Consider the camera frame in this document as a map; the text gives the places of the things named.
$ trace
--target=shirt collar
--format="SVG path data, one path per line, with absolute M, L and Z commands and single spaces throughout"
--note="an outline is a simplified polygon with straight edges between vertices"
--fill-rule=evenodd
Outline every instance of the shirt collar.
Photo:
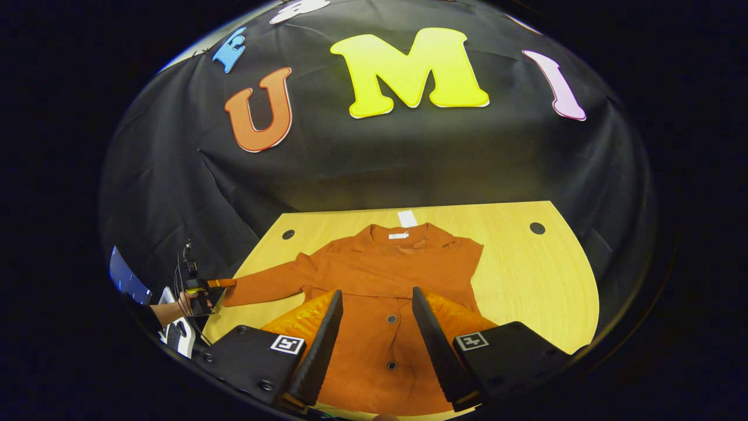
M 408 232 L 408 238 L 389 238 L 390 234 L 402 234 L 406 231 Z M 455 238 L 449 232 L 430 223 L 410 228 L 385 228 L 371 224 L 354 236 L 351 248 L 357 252 L 397 246 L 440 249 L 454 242 Z

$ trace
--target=wooden table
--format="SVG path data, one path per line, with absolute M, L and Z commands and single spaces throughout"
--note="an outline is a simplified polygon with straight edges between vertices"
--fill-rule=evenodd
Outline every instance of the wooden table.
M 234 277 L 259 272 L 311 254 L 337 238 L 357 234 L 369 224 L 400 226 L 399 211 L 413 211 L 419 224 L 430 222 L 456 237 L 484 245 L 472 285 L 480 312 L 496 324 L 521 321 L 567 354 L 589 344 L 598 323 L 598 290 L 592 269 L 574 233 L 550 202 L 495 203 L 342 212 L 284 213 L 260 240 Z M 537 222 L 545 232 L 537 234 Z M 289 240 L 282 235 L 295 234 Z M 262 327 L 301 305 L 304 295 L 246 306 L 216 305 L 204 333 L 218 340 L 237 324 Z M 374 414 L 344 411 L 318 402 L 315 407 L 351 420 Z M 446 412 L 403 421 L 441 421 Z

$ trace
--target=pink letter i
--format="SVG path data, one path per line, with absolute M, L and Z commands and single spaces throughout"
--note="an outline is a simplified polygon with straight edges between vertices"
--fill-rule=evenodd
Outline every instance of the pink letter i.
M 540 70 L 543 70 L 543 74 L 548 80 L 548 84 L 551 85 L 551 89 L 554 91 L 555 98 L 553 105 L 556 112 L 562 117 L 585 121 L 587 115 L 584 113 L 582 107 L 577 103 L 576 98 L 574 98 L 574 93 L 571 92 L 571 88 L 568 86 L 568 83 L 566 83 L 566 79 L 563 78 L 558 63 L 543 54 L 529 51 L 527 49 L 523 49 L 522 53 L 535 61 L 540 67 Z

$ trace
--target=blue object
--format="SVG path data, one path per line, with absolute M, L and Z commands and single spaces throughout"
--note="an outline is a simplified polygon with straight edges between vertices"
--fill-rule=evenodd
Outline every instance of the blue object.
M 213 61 L 218 60 L 224 64 L 224 73 L 231 71 L 233 65 L 239 60 L 239 56 L 244 52 L 244 46 L 240 46 L 244 43 L 244 37 L 239 34 L 244 32 L 246 28 L 245 26 L 234 31 L 213 56 Z
M 111 250 L 109 276 L 117 289 L 131 296 L 136 302 L 140 304 L 150 303 L 153 293 L 130 270 L 116 246 Z

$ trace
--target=orange letter u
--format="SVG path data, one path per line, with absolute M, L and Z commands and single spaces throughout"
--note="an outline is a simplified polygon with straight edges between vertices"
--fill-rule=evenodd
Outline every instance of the orange letter u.
M 249 98 L 252 89 L 246 88 L 226 101 L 226 111 L 231 118 L 231 127 L 239 147 L 247 152 L 260 152 L 281 143 L 291 128 L 291 103 L 288 100 L 286 78 L 291 74 L 289 67 L 278 69 L 263 80 L 260 87 L 267 89 L 273 121 L 264 130 L 257 130 L 252 123 Z

